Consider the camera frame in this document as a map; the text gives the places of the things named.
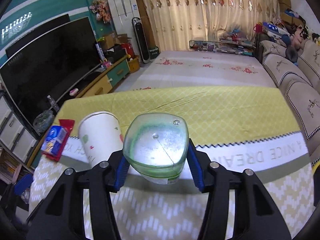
pink plush toy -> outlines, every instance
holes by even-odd
[[[299,50],[301,48],[301,43],[303,41],[303,37],[301,36],[301,33],[302,33],[302,29],[297,28],[294,35],[290,36],[291,43],[296,50]]]

beige sofa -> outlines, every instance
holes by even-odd
[[[314,165],[320,160],[320,47],[305,41],[296,66],[285,59],[284,47],[271,41],[261,45],[262,65],[292,108]]]

diamond decoration on curtain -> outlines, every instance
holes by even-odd
[[[224,5],[224,0],[219,0],[219,4],[220,4],[221,6],[223,6],[223,5]]]
[[[213,6],[216,5],[216,0],[211,0],[211,2],[212,2],[212,4],[213,4]]]
[[[162,2],[161,2],[160,0],[157,0],[157,6],[158,6],[159,8],[161,8]]]
[[[199,3],[199,1],[198,1],[198,0],[195,0],[195,4],[196,4],[196,6],[198,5],[198,3]]]
[[[232,0],[229,0],[229,7],[230,7],[230,8],[234,7],[234,3],[233,3]]]
[[[262,12],[262,8],[261,8],[261,5],[260,5],[260,3],[258,3],[258,6],[257,6],[257,11],[258,11],[258,13],[261,13],[261,12]]]
[[[270,18],[270,8],[269,8],[269,6],[267,6],[267,16],[268,16],[268,18]]]
[[[243,3],[243,0],[240,0],[239,1],[239,7],[244,10],[244,3]]]
[[[170,0],[167,0],[167,6],[169,7],[171,5]]]
[[[252,3],[251,3],[251,1],[250,1],[250,0],[249,0],[248,8],[249,8],[249,11],[252,11],[252,10],[253,10],[253,6],[252,6]]]
[[[180,5],[180,0],[176,0],[176,5],[177,5],[177,6]]]
[[[189,0],[184,0],[186,2],[186,5],[188,6],[189,5]]]

blue box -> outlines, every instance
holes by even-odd
[[[67,130],[62,126],[51,126],[50,131],[41,146],[41,150],[51,155],[57,155],[66,136]]]

yellow drawer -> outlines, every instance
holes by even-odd
[[[112,89],[110,80],[107,75],[101,78],[93,85],[82,97],[92,97],[102,94],[107,94]]]

